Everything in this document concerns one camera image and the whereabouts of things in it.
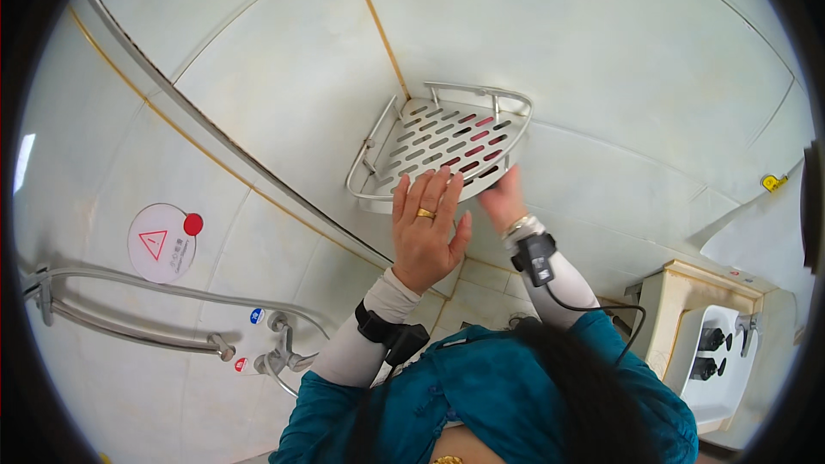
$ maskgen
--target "blue cold water label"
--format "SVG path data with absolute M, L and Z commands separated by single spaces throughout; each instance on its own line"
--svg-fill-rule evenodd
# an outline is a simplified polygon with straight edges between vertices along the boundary
M 253 310 L 253 313 L 249 315 L 249 322 L 253 325 L 258 325 L 263 323 L 263 318 L 266 313 L 263 311 L 263 308 L 256 308 Z

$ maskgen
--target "black wrist band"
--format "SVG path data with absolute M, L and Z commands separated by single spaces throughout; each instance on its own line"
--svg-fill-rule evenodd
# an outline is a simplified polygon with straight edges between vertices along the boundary
M 368 341 L 389 349 L 385 362 L 393 367 L 407 362 L 430 341 L 423 325 L 396 325 L 384 321 L 372 310 L 367 311 L 363 301 L 356 306 L 356 321 L 358 332 Z
M 356 306 L 356 320 L 361 335 L 372 342 L 380 342 L 387 346 L 389 346 L 387 343 L 394 337 L 398 328 L 403 326 L 384 321 L 372 310 L 366 311 L 363 301 Z
M 556 252 L 556 241 L 550 233 L 530 235 L 516 243 L 518 254 L 510 260 L 516 271 L 527 271 L 533 287 L 541 287 L 553 279 L 550 256 Z

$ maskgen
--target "yellow sticker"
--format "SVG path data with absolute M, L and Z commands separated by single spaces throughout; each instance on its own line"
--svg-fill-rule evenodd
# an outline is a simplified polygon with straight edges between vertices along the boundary
M 781 178 L 777 179 L 775 175 L 768 174 L 764 178 L 762 178 L 762 186 L 765 187 L 769 192 L 775 192 L 788 181 L 788 176 L 782 176 Z

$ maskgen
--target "bathroom sink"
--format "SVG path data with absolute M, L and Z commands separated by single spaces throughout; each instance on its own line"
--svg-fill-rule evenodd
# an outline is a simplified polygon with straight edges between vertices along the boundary
M 756 319 L 719 305 L 682 314 L 663 382 L 685 401 L 696 417 L 696 424 L 719 421 L 736 412 L 758 349 Z M 721 329 L 726 338 L 731 335 L 730 349 L 723 343 L 715 351 L 699 351 L 702 330 L 715 328 Z M 713 358 L 720 368 L 725 362 L 723 372 L 721 375 L 716 372 L 704 381 L 691 378 L 697 357 Z

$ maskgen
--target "teal top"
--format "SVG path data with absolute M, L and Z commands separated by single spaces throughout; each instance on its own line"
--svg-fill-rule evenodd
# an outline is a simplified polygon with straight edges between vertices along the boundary
M 569 333 L 608 362 L 624 349 L 601 311 L 584 314 Z M 449 344 L 461 339 L 473 343 Z M 638 401 L 663 462 L 693 464 L 699 438 L 687 405 L 631 352 L 619 365 L 619 380 Z M 325 438 L 332 444 L 325 454 L 340 461 L 364 391 L 307 372 L 269 462 L 312 462 Z M 506 462 L 562 461 L 563 410 L 558 389 L 527 346 L 506 331 L 474 325 L 429 346 L 392 380 L 378 448 L 387 461 L 426 464 L 444 425 L 460 419 Z

